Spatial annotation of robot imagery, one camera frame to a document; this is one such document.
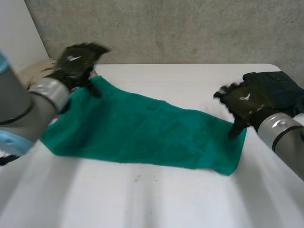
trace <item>concrete wall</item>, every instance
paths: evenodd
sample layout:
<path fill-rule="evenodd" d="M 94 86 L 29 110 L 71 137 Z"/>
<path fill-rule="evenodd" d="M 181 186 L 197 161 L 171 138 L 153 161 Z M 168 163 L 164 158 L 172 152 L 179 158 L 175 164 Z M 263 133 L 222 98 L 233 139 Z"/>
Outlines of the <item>concrete wall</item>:
<path fill-rule="evenodd" d="M 22 0 L 0 0 L 0 50 L 17 72 L 48 59 Z"/>
<path fill-rule="evenodd" d="M 303 0 L 26 0 L 42 41 L 96 41 L 103 63 L 270 63 L 304 86 Z"/>

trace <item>white table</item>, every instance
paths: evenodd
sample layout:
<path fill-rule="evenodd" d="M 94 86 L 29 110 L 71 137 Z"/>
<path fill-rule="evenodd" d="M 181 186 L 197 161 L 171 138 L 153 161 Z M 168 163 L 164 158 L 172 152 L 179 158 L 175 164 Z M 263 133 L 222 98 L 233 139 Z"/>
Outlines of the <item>white table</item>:
<path fill-rule="evenodd" d="M 115 86 L 232 121 L 213 93 L 269 64 L 99 65 Z M 303 228 L 304 183 L 249 129 L 238 169 L 54 156 L 38 142 L 0 169 L 1 228 Z"/>

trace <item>black glove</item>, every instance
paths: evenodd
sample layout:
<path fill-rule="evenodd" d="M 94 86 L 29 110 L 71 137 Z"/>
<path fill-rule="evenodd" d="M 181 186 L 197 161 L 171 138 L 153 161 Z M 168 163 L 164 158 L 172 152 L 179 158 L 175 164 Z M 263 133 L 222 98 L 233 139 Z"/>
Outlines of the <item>black glove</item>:
<path fill-rule="evenodd" d="M 223 86 L 213 96 L 219 98 L 235 118 L 229 137 L 237 137 L 243 129 L 253 125 L 257 112 L 273 109 L 271 101 L 260 91 L 258 84 L 243 82 Z"/>
<path fill-rule="evenodd" d="M 96 61 L 107 52 L 107 48 L 94 43 L 67 47 L 57 61 L 54 73 L 48 77 L 61 81 L 70 91 L 81 86 L 87 88 L 93 96 L 101 97 L 98 89 L 88 78 Z"/>

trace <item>green towel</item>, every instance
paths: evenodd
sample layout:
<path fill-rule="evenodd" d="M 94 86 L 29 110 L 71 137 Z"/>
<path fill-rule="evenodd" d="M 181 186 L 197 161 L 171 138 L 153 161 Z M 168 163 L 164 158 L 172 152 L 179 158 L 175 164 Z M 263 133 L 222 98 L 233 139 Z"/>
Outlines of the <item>green towel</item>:
<path fill-rule="evenodd" d="M 125 92 L 100 76 L 92 81 L 103 97 L 78 89 L 69 111 L 42 136 L 55 155 L 208 168 L 225 175 L 237 168 L 246 131 L 231 140 L 232 123 Z"/>

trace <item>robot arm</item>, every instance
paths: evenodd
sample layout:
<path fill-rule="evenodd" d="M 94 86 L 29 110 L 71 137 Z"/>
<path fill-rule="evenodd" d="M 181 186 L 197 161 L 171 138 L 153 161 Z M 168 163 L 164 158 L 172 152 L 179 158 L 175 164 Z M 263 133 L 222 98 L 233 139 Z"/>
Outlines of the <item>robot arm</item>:
<path fill-rule="evenodd" d="M 0 149 L 17 158 L 27 153 L 78 86 L 100 97 L 88 79 L 95 62 L 108 50 L 96 44 L 66 48 L 54 73 L 26 92 L 0 53 Z"/>
<path fill-rule="evenodd" d="M 304 127 L 300 123 L 276 110 L 259 85 L 223 86 L 214 97 L 235 117 L 230 137 L 253 126 L 266 145 L 304 181 Z"/>
<path fill-rule="evenodd" d="M 264 117 L 258 136 L 304 181 L 304 127 L 285 113 Z"/>

